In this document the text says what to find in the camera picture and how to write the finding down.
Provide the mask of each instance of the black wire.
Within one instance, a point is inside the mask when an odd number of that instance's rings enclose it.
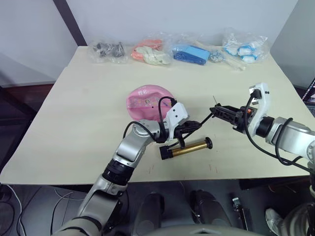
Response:
[[[14,206],[13,206],[11,203],[8,203],[8,202],[0,202],[0,204],[1,204],[1,203],[8,204],[8,205],[11,207],[12,212],[13,212],[12,221],[11,221],[9,227],[0,235],[0,236],[4,236],[4,235],[11,229],[11,227],[12,227],[12,225],[13,225],[13,223],[14,223],[15,209],[14,209]]]
[[[35,191],[35,193],[31,196],[31,198],[30,198],[30,200],[28,201],[28,203],[26,203],[25,207],[22,208],[22,212],[19,214],[18,221],[17,221],[17,223],[16,223],[16,233],[18,234],[18,236],[21,236],[21,234],[20,234],[20,232],[19,232],[19,227],[18,227],[18,225],[19,225],[19,220],[20,220],[20,219],[21,219],[21,225],[22,225],[22,227],[23,227],[23,230],[24,230],[24,232],[26,233],[24,224],[23,224],[23,222],[22,222],[22,216],[23,216],[23,213],[24,213],[25,209],[28,207],[28,205],[30,204],[30,202],[33,200],[33,198],[35,197],[35,195],[38,193],[38,191],[39,191],[40,189],[41,189],[41,187],[39,187],[39,188]]]
[[[56,202],[56,204],[55,204],[55,207],[54,207],[54,210],[53,210],[53,214],[52,214],[52,216],[51,216],[51,222],[50,222],[50,235],[53,234],[53,223],[54,223],[55,211],[56,211],[56,208],[57,208],[59,202],[60,202],[62,199],[63,199],[63,198],[60,198],[60,199]]]
[[[161,111],[161,102],[163,99],[170,99],[171,101],[174,99],[173,97],[170,97],[170,96],[165,96],[165,97],[161,97],[158,101],[158,115],[159,115],[159,121],[161,123],[161,126],[162,126],[162,134],[164,136],[166,136],[166,131],[165,131],[165,125],[164,125],[164,122],[163,122],[163,116],[162,116],[162,111]]]
[[[208,119],[211,118],[211,116],[213,116],[212,113],[210,113],[206,118],[204,118],[204,120],[200,123],[200,125],[202,126]],[[195,131],[192,131],[192,132],[188,133],[187,135],[185,135],[185,136],[183,137],[183,139],[187,138],[187,137],[188,137],[189,135],[191,135],[193,132],[195,132]],[[175,143],[173,143],[172,145],[168,146],[168,148],[172,148],[172,147],[176,146],[177,144],[178,144],[178,142],[175,142]]]
[[[65,211],[64,211],[64,215],[63,215],[63,222],[61,223],[61,225],[63,225],[63,223],[64,223],[64,218],[65,218],[65,214],[67,213],[68,205],[69,205],[69,202],[70,202],[70,199],[69,199],[69,198],[68,198],[67,205],[65,206]]]
[[[275,152],[276,152],[276,156],[278,158],[278,160],[281,162],[281,164],[285,165],[285,166],[291,166],[292,164],[287,163],[285,161],[283,161],[283,159],[280,157],[280,153],[279,153],[279,145],[280,145],[280,140],[282,138],[282,135],[284,134],[284,129],[286,128],[286,126],[293,120],[293,118],[289,118],[287,119],[284,124],[281,127],[281,130],[279,132],[279,135],[277,137],[277,141],[276,141],[276,145],[275,145]]]
[[[145,131],[148,132],[148,134],[151,136],[151,138],[152,138],[155,142],[157,141],[156,138],[154,137],[154,134],[151,133],[150,130],[148,130],[143,124],[141,124],[141,123],[139,123],[139,122],[137,122],[137,121],[132,121],[132,122],[130,122],[130,123],[127,125],[127,127],[126,127],[126,129],[125,129],[125,131],[124,131],[123,139],[126,137],[126,133],[127,133],[127,131],[128,131],[128,128],[129,128],[132,124],[137,124],[137,125],[141,126]]]
[[[269,155],[269,156],[271,156],[271,157],[273,157],[273,158],[277,158],[277,159],[278,159],[278,157],[277,157],[276,155],[274,155],[274,154],[272,154],[272,153],[270,153],[270,152],[268,152],[268,151],[262,149],[260,146],[258,146],[258,145],[254,142],[254,140],[252,139],[252,137],[250,136],[250,133],[249,133],[248,127],[247,127],[247,125],[248,125],[248,117],[247,117],[248,113],[247,113],[247,111],[248,111],[248,109],[249,109],[249,107],[250,107],[250,104],[251,104],[252,100],[253,100],[253,95],[251,94],[251,96],[250,96],[250,98],[249,98],[249,100],[248,100],[248,102],[247,102],[247,104],[246,104],[245,112],[244,112],[244,127],[245,127],[245,133],[246,133],[246,135],[247,135],[249,141],[255,146],[255,148],[257,148],[257,149],[260,150],[261,152],[263,152],[263,153],[265,153],[265,154],[267,154],[267,155]],[[302,165],[300,165],[300,164],[295,163],[297,160],[301,159],[299,156],[296,157],[293,161],[287,160],[287,159],[285,159],[285,158],[281,158],[281,159],[282,159],[283,161],[287,162],[287,163],[290,163],[290,164],[293,165],[293,166],[296,166],[296,167],[298,167],[298,168],[301,168],[301,169],[304,170],[304,171],[307,171],[307,172],[310,172],[310,173],[312,173],[312,174],[315,174],[315,172],[314,172],[313,170],[311,170],[311,169],[309,169],[309,168],[307,168],[307,167],[305,167],[305,166],[302,166]]]

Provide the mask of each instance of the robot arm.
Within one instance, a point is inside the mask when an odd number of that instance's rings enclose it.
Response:
[[[315,162],[315,132],[303,124],[278,117],[276,119],[266,115],[270,105],[270,92],[265,83],[260,83],[250,88],[251,102],[259,105],[258,108],[243,106],[240,109],[217,104],[210,108],[215,117],[233,124],[233,129],[247,134],[250,137],[258,135],[273,146],[276,145],[279,134],[283,128],[278,146],[306,158],[311,163]]]
[[[250,90],[252,91],[251,99],[247,106],[237,109],[217,104],[210,108],[213,116],[230,122],[233,124],[233,129],[247,134],[250,140],[254,135],[258,135],[276,148],[308,159],[309,170],[313,173],[315,132],[302,124],[281,117],[274,119],[266,116],[270,105],[270,93],[266,84],[257,84]],[[251,102],[253,105],[258,104],[258,109],[250,107]],[[176,103],[167,113],[163,123],[141,120],[141,125],[147,130],[140,125],[134,125],[132,131],[116,149],[103,174],[98,177],[86,195],[79,208],[78,216],[63,225],[54,235],[100,236],[103,232],[110,231],[114,227],[113,218],[122,207],[118,197],[126,190],[127,183],[141,160],[146,146],[151,142],[164,143],[177,138],[183,148],[185,142],[182,134],[190,134],[201,127],[200,123],[187,121],[187,119],[188,115],[184,106]],[[311,182],[311,194],[315,197],[314,173],[311,174]]]
[[[63,225],[54,235],[100,236],[103,232],[110,231],[114,227],[113,219],[122,207],[118,197],[126,190],[147,145],[152,142],[164,143],[174,138],[182,139],[183,133],[200,128],[198,122],[187,119],[185,107],[177,102],[163,123],[140,120],[141,126],[135,124],[81,203],[77,217]]]

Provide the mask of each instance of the pink bowl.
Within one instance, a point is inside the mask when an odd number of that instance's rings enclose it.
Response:
[[[159,121],[158,101],[161,97],[173,95],[158,85],[144,85],[132,91],[126,99],[129,115],[134,120],[148,119]],[[171,101],[163,99],[161,102],[162,117],[171,109]]]

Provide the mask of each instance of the white wall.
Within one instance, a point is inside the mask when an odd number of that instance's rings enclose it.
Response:
[[[0,1],[0,85],[55,81],[76,48],[52,0]]]
[[[273,43],[297,0],[67,0],[87,43],[102,35],[135,42],[148,33],[195,32],[221,44],[224,27]]]
[[[314,0],[298,1],[271,54],[294,85],[310,85],[315,77]]]

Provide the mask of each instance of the shoe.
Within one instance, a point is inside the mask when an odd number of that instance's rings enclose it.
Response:
[[[280,236],[279,224],[283,221],[281,216],[275,210],[269,208],[265,211],[265,217],[269,229],[277,236]]]

